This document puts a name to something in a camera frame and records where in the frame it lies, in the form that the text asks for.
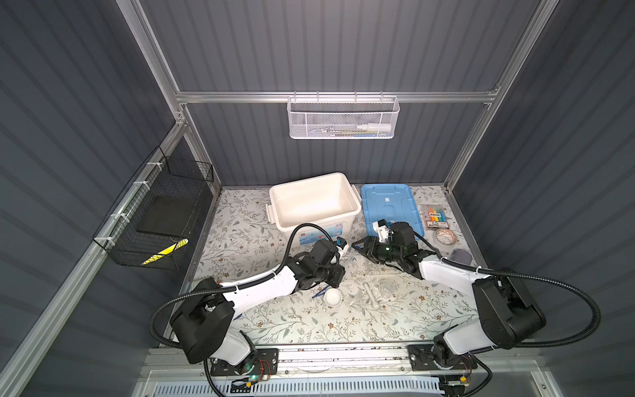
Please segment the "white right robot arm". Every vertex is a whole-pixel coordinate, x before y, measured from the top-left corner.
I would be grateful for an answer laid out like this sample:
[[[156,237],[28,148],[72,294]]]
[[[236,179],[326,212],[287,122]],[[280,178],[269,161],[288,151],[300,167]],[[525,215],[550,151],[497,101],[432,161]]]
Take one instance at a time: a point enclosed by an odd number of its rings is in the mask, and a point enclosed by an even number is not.
[[[534,335],[547,319],[519,278],[490,276],[443,256],[405,222],[375,225],[375,235],[352,244],[375,264],[396,268],[419,280],[439,283],[474,300],[477,318],[433,339],[439,362],[480,349],[511,349]]]

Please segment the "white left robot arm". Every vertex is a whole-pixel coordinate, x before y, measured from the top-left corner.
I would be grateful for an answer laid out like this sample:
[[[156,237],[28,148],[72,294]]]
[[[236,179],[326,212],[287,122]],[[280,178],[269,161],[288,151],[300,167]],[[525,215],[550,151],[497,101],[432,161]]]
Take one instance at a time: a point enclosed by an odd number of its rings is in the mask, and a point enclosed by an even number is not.
[[[257,360],[249,337],[232,326],[244,312],[273,299],[325,283],[337,288],[346,271],[340,259],[349,248],[343,238],[317,241],[313,248],[287,257],[279,271],[263,273],[222,294],[188,297],[170,318],[180,348],[191,364],[219,360],[243,374]]]

